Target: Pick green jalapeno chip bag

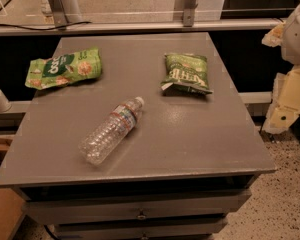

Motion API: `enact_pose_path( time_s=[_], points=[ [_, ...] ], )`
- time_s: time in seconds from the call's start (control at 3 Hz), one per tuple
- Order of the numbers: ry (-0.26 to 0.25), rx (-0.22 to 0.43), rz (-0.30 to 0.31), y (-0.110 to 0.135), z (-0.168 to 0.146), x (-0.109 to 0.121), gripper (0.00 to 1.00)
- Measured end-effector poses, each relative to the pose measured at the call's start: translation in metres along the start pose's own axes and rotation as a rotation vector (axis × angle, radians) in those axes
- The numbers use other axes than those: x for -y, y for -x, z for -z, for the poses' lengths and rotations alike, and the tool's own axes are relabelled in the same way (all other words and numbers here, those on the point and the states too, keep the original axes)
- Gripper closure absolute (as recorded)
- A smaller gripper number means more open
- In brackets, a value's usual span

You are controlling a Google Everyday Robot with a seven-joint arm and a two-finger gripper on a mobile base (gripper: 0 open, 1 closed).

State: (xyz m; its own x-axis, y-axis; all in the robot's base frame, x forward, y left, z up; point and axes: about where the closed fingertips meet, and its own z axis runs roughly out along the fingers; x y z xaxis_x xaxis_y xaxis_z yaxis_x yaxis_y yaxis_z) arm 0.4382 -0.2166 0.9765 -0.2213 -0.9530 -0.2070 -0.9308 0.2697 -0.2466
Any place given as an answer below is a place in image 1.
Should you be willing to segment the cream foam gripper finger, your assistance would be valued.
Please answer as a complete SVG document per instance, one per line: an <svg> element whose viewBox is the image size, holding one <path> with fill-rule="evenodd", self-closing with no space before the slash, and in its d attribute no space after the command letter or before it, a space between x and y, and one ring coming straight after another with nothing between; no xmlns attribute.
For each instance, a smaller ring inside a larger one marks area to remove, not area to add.
<svg viewBox="0 0 300 240"><path fill-rule="evenodd" d="M268 47L277 47L282 44L283 32L284 32L285 23L280 23L273 29L271 29L267 34L262 38L261 43Z"/></svg>
<svg viewBox="0 0 300 240"><path fill-rule="evenodd" d="M274 80L272 103L262 129L270 134L280 134L300 116L300 66L287 74L278 73Z"/></svg>

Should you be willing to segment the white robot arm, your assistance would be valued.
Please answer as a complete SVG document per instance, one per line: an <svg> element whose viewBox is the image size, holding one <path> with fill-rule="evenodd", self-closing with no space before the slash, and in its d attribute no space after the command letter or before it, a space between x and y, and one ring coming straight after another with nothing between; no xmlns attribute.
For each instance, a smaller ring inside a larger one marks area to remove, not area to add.
<svg viewBox="0 0 300 240"><path fill-rule="evenodd" d="M300 4L284 23L263 37L262 44L279 46L282 58L293 65L287 74L277 74L272 103L263 124L265 132L280 134L287 131L300 116Z"/></svg>

